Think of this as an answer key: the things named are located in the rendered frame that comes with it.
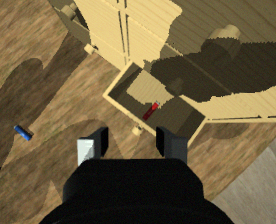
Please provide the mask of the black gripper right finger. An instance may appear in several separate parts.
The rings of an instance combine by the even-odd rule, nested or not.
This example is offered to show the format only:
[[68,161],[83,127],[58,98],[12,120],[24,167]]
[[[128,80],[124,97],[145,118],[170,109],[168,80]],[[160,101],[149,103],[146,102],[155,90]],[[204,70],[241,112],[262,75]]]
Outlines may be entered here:
[[156,148],[162,157],[180,159],[187,165],[188,139],[178,137],[164,127],[156,127]]

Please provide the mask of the tan wooden chest of drawers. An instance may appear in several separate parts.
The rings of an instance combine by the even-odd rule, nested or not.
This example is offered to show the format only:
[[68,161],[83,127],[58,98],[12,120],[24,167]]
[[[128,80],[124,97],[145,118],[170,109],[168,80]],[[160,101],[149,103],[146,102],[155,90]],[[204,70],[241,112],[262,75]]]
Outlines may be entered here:
[[[178,51],[180,51],[182,54],[184,54],[186,57],[188,57],[194,63],[196,63],[199,67],[201,67],[208,74],[210,74],[212,77],[214,77],[217,81],[219,81],[222,85],[224,85],[227,89],[229,89],[233,94],[235,94],[239,99],[241,99],[245,104],[247,104],[252,110],[254,110],[258,114],[257,117],[210,119],[208,116],[206,116],[204,113],[202,113],[199,109],[197,109],[195,106],[193,106],[186,99],[184,99],[182,96],[179,95],[182,99],[184,99],[186,102],[188,102],[190,105],[192,105],[195,109],[197,109],[199,112],[201,112],[204,116],[206,116],[208,118],[208,120],[207,120],[206,123],[276,122],[276,116],[264,116],[258,109],[256,109],[244,97],[242,97],[238,92],[236,92],[232,87],[230,87],[227,83],[225,83],[222,79],[220,79],[217,75],[215,75],[207,67],[205,67],[203,64],[201,64],[199,61],[197,61],[194,57],[192,57],[190,54],[188,54],[182,48],[180,48],[179,46],[177,46],[171,40],[169,40],[168,38],[166,38],[164,35],[162,35],[161,33],[159,33],[157,30],[155,30],[154,28],[152,28],[151,26],[149,26],[147,23],[145,23],[144,21],[142,21],[141,19],[139,19],[138,17],[136,17],[135,15],[133,15],[132,13],[130,13],[129,11],[127,11],[127,0],[119,0],[118,4],[116,4],[112,0],[105,0],[105,1],[109,2],[110,4],[112,4],[113,6],[115,6],[116,8],[118,8],[120,10],[122,32],[123,32],[123,40],[124,40],[124,49],[125,49],[125,53],[124,54],[121,51],[119,51],[117,48],[115,48],[114,46],[112,46],[111,44],[109,44],[107,41],[105,41],[104,39],[102,39],[100,36],[98,36],[97,34],[95,34],[94,32],[92,32],[91,30],[89,30],[87,27],[85,27],[84,25],[82,25],[81,23],[79,23],[78,21],[76,21],[75,19],[73,19],[73,20],[75,20],[76,22],[78,22],[80,25],[82,25],[83,27],[85,27],[86,29],[88,29],[89,31],[91,31],[93,34],[95,34],[96,36],[98,36],[99,38],[101,38],[103,41],[105,41],[106,43],[108,43],[110,46],[112,46],[113,48],[115,48],[116,50],[118,50],[120,53],[122,53],[126,57],[126,64],[130,60],[133,61],[132,59],[130,59],[130,56],[129,56],[129,37],[128,37],[128,19],[127,18],[130,16],[131,18],[133,18],[134,20],[136,20],[137,22],[139,22],[140,24],[142,24],[143,26],[145,26],[146,28],[148,28],[150,31],[152,31],[153,33],[155,33],[157,36],[159,36],[160,38],[162,38],[164,41],[166,41],[167,43],[169,43],[175,49],[177,49]],[[133,61],[133,62],[135,64],[137,64],[135,61]],[[137,64],[137,65],[140,66],[139,64]],[[143,67],[141,67],[141,68],[144,69]],[[144,69],[144,70],[146,72],[148,72],[146,69]],[[150,72],[148,72],[148,73],[150,75],[152,75]],[[152,75],[152,76],[155,77],[154,75]],[[158,78],[156,78],[156,79],[159,80]],[[163,83],[162,81],[160,81],[160,82]],[[164,85],[166,86],[166,84],[164,84]]]

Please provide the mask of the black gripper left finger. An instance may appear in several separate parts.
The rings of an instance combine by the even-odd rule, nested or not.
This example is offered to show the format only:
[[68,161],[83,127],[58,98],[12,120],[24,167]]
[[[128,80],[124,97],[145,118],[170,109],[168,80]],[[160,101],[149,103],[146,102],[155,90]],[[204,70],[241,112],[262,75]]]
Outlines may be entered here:
[[85,160],[104,157],[108,147],[108,127],[100,127],[88,137],[80,137],[77,139],[78,166]]

